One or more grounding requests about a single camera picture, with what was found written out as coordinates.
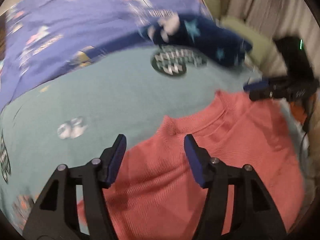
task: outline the blue gripper pad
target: blue gripper pad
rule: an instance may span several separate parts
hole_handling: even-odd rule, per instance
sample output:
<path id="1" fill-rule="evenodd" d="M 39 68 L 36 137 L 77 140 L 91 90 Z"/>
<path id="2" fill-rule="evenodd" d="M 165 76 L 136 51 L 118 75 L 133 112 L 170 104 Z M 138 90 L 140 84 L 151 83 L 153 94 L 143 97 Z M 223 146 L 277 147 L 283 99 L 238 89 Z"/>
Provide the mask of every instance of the blue gripper pad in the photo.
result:
<path id="1" fill-rule="evenodd" d="M 126 149 L 127 139 L 123 134 L 119 134 L 113 146 L 105 149 L 100 157 L 103 165 L 98 178 L 108 188 L 116 181 Z"/>
<path id="2" fill-rule="evenodd" d="M 252 90 L 261 90 L 269 86 L 269 80 L 268 79 L 262 79 L 259 82 L 251 83 L 251 84 L 245 84 L 243 86 L 243 90 L 245 92 L 250 92 Z"/>
<path id="3" fill-rule="evenodd" d="M 201 188 L 206 188 L 208 181 L 204 175 L 204 169 L 209 165 L 210 155 L 206 149 L 198 146 L 191 134 L 186 135 L 184 138 L 184 150 L 195 181 Z"/>

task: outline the clothing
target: clothing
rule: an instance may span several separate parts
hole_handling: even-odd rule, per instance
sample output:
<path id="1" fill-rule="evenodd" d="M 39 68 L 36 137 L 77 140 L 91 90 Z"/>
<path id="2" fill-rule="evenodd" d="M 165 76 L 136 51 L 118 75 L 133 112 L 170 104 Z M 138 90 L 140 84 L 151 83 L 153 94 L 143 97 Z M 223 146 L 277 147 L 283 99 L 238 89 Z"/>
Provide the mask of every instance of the clothing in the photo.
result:
<path id="1" fill-rule="evenodd" d="M 196 14 L 177 14 L 142 27 L 141 36 L 159 45 L 180 45 L 201 51 L 225 67 L 242 65 L 252 44 L 236 33 L 218 27 L 211 19 Z"/>
<path id="2" fill-rule="evenodd" d="M 99 157 L 119 133 L 125 134 L 130 149 L 150 138 L 164 115 L 178 118 L 196 113 L 210 104 L 216 90 L 241 91 L 249 78 L 259 77 L 245 66 L 222 68 L 190 49 L 192 60 L 175 52 L 178 62 L 188 61 L 187 71 L 172 77 L 153 68 L 158 52 L 153 45 L 109 54 L 5 107 L 0 127 L 12 172 L 8 183 L 0 178 L 2 210 L 10 214 L 12 200 L 25 194 L 25 188 L 33 197 L 38 195 L 58 165 L 71 168 Z"/>
<path id="3" fill-rule="evenodd" d="M 88 48 L 103 58 L 147 45 L 138 34 L 130 34 L 160 17 L 203 10 L 200 0 L 23 0 L 6 12 L 0 111 L 25 92 L 75 69 L 74 57 L 85 57 Z"/>
<path id="4" fill-rule="evenodd" d="M 116 182 L 104 190 L 119 239 L 192 238 L 207 190 L 196 184 L 190 171 L 183 147 L 189 133 L 199 147 L 227 165 L 251 164 L 290 228 L 304 188 L 280 106 L 272 100 L 253 103 L 243 92 L 218 91 L 196 114 L 165 116 L 153 137 L 125 153 Z M 232 195 L 231 190 L 223 233 L 230 230 Z M 83 202 L 78 213 L 83 220 Z"/>

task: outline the beige cushion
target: beige cushion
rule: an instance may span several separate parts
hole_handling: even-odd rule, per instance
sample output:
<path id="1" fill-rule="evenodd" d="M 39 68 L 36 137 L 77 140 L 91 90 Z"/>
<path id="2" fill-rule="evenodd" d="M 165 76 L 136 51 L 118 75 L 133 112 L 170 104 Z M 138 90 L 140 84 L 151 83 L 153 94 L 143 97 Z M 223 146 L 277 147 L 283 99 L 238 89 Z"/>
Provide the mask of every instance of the beige cushion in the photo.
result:
<path id="1" fill-rule="evenodd" d="M 234 31 L 241 37 L 244 37 L 247 41 L 251 42 L 253 49 L 249 55 L 255 65 L 260 67 L 268 53 L 271 51 L 273 41 L 254 31 L 252 28 L 248 27 L 244 21 L 237 18 L 226 16 L 221 19 L 220 23 L 224 28 Z"/>
<path id="2" fill-rule="evenodd" d="M 221 17 L 221 2 L 220 0 L 204 0 L 213 18 L 220 19 Z"/>

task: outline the metal screw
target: metal screw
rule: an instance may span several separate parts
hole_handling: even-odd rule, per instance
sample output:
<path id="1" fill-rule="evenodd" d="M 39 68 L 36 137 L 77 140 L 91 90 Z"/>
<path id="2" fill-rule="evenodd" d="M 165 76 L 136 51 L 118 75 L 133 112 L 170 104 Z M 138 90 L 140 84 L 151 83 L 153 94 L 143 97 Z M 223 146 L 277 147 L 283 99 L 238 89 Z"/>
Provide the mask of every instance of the metal screw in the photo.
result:
<path id="1" fill-rule="evenodd" d="M 91 163 L 92 163 L 93 165 L 98 165 L 100 162 L 101 162 L 101 160 L 100 160 L 99 158 L 94 158 L 94 159 L 91 161 Z"/>
<path id="2" fill-rule="evenodd" d="M 244 169 L 245 169 L 246 171 L 252 171 L 252 166 L 251 166 L 251 165 L 245 165 L 245 166 L 244 166 Z"/>
<path id="3" fill-rule="evenodd" d="M 212 157 L 210 159 L 210 161 L 211 161 L 212 164 L 217 164 L 220 160 L 218 158 L 216 158 L 216 157 Z"/>
<path id="4" fill-rule="evenodd" d="M 60 165 L 58 166 L 58 171 L 64 171 L 66 167 L 67 167 L 66 165 L 60 164 Z"/>

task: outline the orange fabric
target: orange fabric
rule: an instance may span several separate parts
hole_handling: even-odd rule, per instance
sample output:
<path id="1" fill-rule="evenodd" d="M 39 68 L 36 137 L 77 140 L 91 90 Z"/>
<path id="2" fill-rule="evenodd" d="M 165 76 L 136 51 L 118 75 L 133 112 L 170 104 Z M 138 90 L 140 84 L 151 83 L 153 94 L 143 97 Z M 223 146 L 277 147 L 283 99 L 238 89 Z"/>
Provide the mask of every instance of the orange fabric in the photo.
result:
<path id="1" fill-rule="evenodd" d="M 310 100 L 315 101 L 316 100 L 316 95 L 313 95 Z M 304 108 L 302 107 L 300 102 L 291 102 L 290 103 L 290 110 L 292 116 L 301 124 L 304 124 L 307 114 L 305 113 Z"/>
<path id="2" fill-rule="evenodd" d="M 191 239 L 207 190 L 194 181 L 183 141 L 192 133 L 200 147 L 226 164 L 251 164 L 273 197 L 285 227 L 304 198 L 303 178 L 285 119 L 273 100 L 251 102 L 245 93 L 217 92 L 191 116 L 164 117 L 156 134 L 124 155 L 116 182 L 104 191 L 119 239 Z M 233 192 L 223 233 L 230 230 Z M 83 202 L 78 212 L 84 221 Z"/>

